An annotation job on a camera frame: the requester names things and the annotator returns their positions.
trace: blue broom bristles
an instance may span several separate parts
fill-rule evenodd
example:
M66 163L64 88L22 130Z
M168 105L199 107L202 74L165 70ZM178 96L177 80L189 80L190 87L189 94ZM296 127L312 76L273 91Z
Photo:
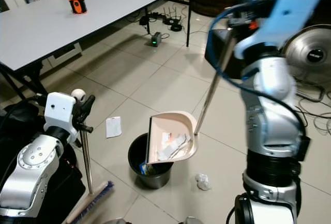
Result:
M93 201L79 214L79 216L76 217L75 220L71 224L77 224L79 221L81 221L84 216L91 210L93 207L105 196L108 192L110 192L113 189L114 184L111 181L108 181L107 186L100 192L99 195L97 195Z

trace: black trash can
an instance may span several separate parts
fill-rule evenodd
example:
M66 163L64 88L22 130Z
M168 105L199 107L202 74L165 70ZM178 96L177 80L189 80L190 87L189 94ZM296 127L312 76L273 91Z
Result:
M132 170L138 175L141 182L148 188L159 189L163 187L170 179L172 164L157 163L153 164L155 175L143 175L139 165L146 160L147 134L144 133L136 138L130 145L128 160Z

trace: white ball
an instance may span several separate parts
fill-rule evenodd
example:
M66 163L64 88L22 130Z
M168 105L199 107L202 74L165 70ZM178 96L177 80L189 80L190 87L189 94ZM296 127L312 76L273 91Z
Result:
M84 90L76 88L71 92L71 96L75 97L80 102L84 102L86 93Z

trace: tape measure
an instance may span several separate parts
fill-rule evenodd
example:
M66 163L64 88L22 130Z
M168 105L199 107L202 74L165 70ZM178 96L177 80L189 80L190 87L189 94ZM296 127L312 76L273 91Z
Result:
M69 0L73 13L86 13L85 0Z

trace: white table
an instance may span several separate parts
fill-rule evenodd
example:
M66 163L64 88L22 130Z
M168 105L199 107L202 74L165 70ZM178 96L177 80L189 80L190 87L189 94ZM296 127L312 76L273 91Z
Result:
M18 75L14 72L31 68L54 51L155 1L85 0L88 12L73 14L68 0L41 0L0 13L0 72L16 78ZM23 78L17 79L37 91L33 85L23 82Z

